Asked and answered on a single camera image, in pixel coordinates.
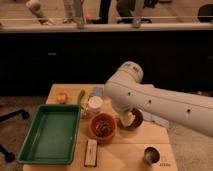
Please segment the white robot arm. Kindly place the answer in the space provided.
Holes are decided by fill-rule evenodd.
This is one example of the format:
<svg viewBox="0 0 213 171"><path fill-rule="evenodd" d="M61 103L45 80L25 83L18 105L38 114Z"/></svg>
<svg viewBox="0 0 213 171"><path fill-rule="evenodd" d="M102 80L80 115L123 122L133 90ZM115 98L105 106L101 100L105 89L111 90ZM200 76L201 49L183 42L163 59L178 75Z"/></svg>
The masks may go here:
<svg viewBox="0 0 213 171"><path fill-rule="evenodd" d="M125 116L133 108L213 137L213 98L142 84L143 70L124 62L104 85L114 110Z"/></svg>

